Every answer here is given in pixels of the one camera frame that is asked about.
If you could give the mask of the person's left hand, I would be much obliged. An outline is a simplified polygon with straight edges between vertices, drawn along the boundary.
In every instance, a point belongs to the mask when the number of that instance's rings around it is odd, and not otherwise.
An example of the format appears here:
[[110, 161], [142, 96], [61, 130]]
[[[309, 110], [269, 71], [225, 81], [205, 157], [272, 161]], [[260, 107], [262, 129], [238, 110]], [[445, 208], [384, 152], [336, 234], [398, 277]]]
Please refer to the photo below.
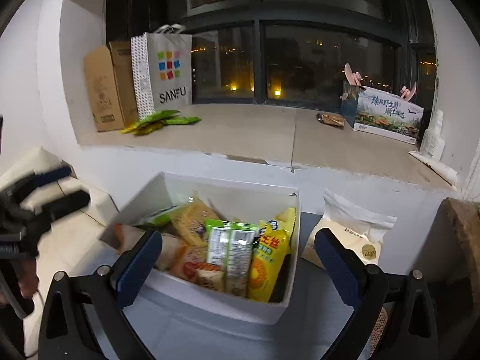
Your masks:
[[23, 298], [31, 299], [38, 291], [39, 278], [37, 275], [37, 260], [35, 258], [14, 260], [13, 262], [6, 259], [1, 260], [1, 265], [10, 263], [16, 274], [19, 291]]

